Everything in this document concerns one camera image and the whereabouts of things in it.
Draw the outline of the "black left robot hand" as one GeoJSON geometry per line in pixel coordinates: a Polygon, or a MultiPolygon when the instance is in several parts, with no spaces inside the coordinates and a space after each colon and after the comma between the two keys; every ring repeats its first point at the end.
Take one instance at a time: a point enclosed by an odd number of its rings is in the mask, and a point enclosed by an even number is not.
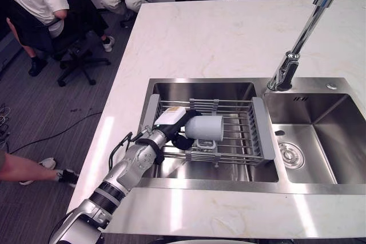
{"type": "Polygon", "coordinates": [[[159,130],[166,136],[166,141],[180,149],[187,150],[194,143],[193,138],[187,138],[180,134],[180,130],[190,119],[202,114],[197,110],[186,110],[182,106],[167,108],[154,122],[153,130],[159,130]]]}

